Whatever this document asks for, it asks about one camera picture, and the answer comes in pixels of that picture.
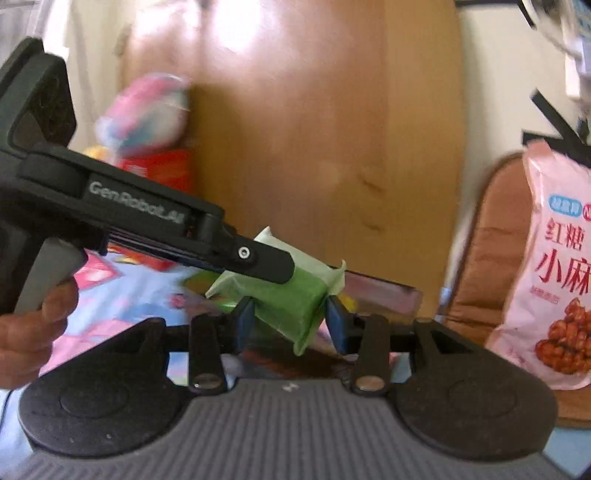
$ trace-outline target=wooden door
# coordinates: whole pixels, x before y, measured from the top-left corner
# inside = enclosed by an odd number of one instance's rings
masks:
[[[140,13],[123,83],[194,83],[197,194],[436,311],[464,124],[450,0],[178,0]]]

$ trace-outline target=brown chair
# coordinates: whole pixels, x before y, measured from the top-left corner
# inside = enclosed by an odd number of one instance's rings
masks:
[[[447,310],[448,327],[483,344],[502,323],[530,216],[531,193],[521,154],[510,155],[492,173],[480,200]],[[560,426],[591,428],[591,387],[555,395]]]

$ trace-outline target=green tissue package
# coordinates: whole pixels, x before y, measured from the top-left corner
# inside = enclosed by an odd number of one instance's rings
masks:
[[[345,262],[338,269],[330,268],[275,238],[269,227],[255,240],[291,253],[295,263],[291,280],[278,285],[225,271],[206,297],[221,294],[236,302],[242,297],[253,297],[256,316],[292,341],[294,353],[301,355],[324,319],[326,297],[339,294],[345,287]]]

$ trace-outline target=finger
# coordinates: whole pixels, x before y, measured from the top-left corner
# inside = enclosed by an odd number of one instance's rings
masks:
[[[51,357],[51,347],[38,352],[13,352],[0,350],[1,374],[6,377],[20,377],[39,370]]]
[[[39,370],[34,370],[24,375],[17,377],[9,377],[0,374],[0,388],[5,390],[14,390],[16,388],[24,387],[26,384],[31,383],[39,377]]]
[[[50,346],[66,327],[66,319],[47,323],[41,312],[3,315],[0,317],[0,349],[35,352]]]
[[[41,311],[46,322],[57,322],[66,318],[78,305],[78,285],[69,278],[51,290],[43,301]]]

